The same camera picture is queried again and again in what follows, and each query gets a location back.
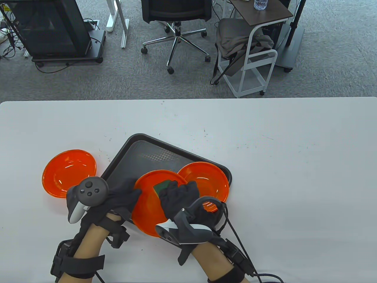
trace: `gray cloth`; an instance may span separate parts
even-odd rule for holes
[[[247,43],[251,31],[255,26],[249,26],[244,19],[224,18],[219,21],[216,31],[216,45],[223,58],[232,58],[225,75],[233,76],[242,68]],[[251,42],[250,54],[272,49],[274,42],[268,35],[264,35],[261,28],[257,29]]]

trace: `caster wheel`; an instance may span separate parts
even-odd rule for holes
[[[174,73],[174,69],[172,67],[169,67],[167,69],[167,72],[169,73],[169,75],[171,75],[172,73]]]

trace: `chair backrest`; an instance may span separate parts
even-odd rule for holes
[[[143,20],[177,22],[212,16],[212,0],[141,0]]]

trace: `orange bowl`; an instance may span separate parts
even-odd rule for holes
[[[168,170],[155,170],[141,176],[135,183],[135,189],[142,194],[132,212],[132,221],[144,233],[158,237],[156,224],[167,221],[162,210],[157,191],[164,181],[177,181],[178,186],[187,184],[177,173]]]
[[[215,197],[225,202],[229,195],[229,182],[224,172],[216,165],[208,162],[194,162],[184,166],[178,174],[187,182],[195,181],[200,196]],[[205,203],[204,208],[209,212],[217,210],[213,203]]]
[[[42,185],[53,197],[65,198],[69,188],[86,177],[95,176],[97,165],[94,157],[83,150],[73,149],[55,156],[42,174]]]

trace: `forearm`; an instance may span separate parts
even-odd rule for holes
[[[233,265],[224,256],[220,249],[211,244],[199,244],[192,252],[210,281],[215,281],[233,269]]]
[[[117,221],[120,219],[119,216],[108,214],[107,217]],[[80,246],[75,252],[74,258],[92,258],[97,257],[100,254],[101,246],[105,241],[109,232],[102,227],[95,226],[92,224],[85,234]],[[93,278],[81,279],[72,277],[66,273],[63,273],[59,280],[59,283],[91,283]]]

